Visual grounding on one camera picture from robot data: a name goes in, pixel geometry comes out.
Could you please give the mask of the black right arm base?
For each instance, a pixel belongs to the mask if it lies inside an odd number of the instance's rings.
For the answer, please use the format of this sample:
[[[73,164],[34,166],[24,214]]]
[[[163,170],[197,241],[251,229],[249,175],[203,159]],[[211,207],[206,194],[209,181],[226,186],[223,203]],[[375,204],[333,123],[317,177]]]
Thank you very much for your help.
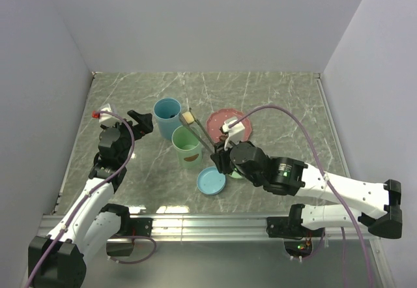
[[[320,237],[317,249],[324,244],[325,229],[304,227],[302,211],[304,204],[292,205],[288,216],[270,216],[266,218],[266,233],[269,238],[284,239],[284,249],[290,260],[300,263],[315,255],[312,238]]]

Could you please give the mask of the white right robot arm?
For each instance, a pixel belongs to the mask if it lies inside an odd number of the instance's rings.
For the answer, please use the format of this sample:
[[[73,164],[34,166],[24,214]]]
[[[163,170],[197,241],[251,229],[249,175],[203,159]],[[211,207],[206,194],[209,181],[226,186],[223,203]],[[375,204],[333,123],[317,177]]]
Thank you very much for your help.
[[[288,157],[271,157],[245,141],[243,120],[226,120],[222,136],[210,146],[211,160],[219,173],[238,173],[255,187],[274,195],[314,197],[328,201],[325,206],[292,205],[287,216],[266,219],[270,238],[318,237],[326,228],[362,226],[376,237],[402,236],[401,183],[364,182],[325,172],[320,162],[314,166]]]

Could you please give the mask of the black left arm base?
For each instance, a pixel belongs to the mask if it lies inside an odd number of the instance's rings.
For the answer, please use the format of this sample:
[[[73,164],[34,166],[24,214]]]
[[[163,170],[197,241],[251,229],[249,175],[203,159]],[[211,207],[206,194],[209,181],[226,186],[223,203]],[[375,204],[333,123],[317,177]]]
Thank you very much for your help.
[[[114,250],[107,252],[108,259],[122,265],[134,265],[150,259],[157,249],[156,241],[151,238],[153,219],[150,217],[131,216],[126,206],[108,203],[101,212],[110,212],[121,219],[120,227],[111,239],[128,240],[126,246],[116,245]],[[148,240],[153,244],[153,249],[145,257],[136,261],[121,261],[118,257],[128,257],[134,250],[136,240]]]

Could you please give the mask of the yellow topped sushi piece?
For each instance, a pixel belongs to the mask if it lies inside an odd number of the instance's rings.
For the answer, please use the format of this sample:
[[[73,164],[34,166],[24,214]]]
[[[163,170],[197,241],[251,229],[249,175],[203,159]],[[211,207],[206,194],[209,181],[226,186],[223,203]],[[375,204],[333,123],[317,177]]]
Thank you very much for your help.
[[[186,124],[192,124],[195,121],[194,116],[190,111],[184,112],[182,114],[182,119]]]

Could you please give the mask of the metal serving tongs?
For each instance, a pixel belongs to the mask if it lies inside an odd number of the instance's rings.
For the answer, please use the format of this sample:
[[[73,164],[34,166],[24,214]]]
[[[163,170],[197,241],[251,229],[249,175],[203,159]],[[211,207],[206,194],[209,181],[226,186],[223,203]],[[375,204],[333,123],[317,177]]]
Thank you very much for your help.
[[[186,111],[192,113],[192,109],[189,108]],[[192,124],[186,124],[182,119],[182,114],[186,111],[182,111],[179,115],[179,120],[181,124],[208,150],[210,154],[214,154],[214,145],[215,142],[210,137],[209,133],[206,131],[204,126],[201,124],[201,121],[192,113],[195,121]]]

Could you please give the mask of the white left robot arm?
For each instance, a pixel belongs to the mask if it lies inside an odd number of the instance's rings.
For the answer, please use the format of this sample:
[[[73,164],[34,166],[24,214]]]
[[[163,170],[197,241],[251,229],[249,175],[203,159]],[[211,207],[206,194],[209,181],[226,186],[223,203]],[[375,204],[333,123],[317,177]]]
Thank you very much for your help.
[[[152,115],[95,111],[102,132],[83,191],[65,217],[28,247],[26,287],[81,287],[87,264],[113,235],[134,239],[128,207],[108,201],[126,175],[135,142],[153,131]]]

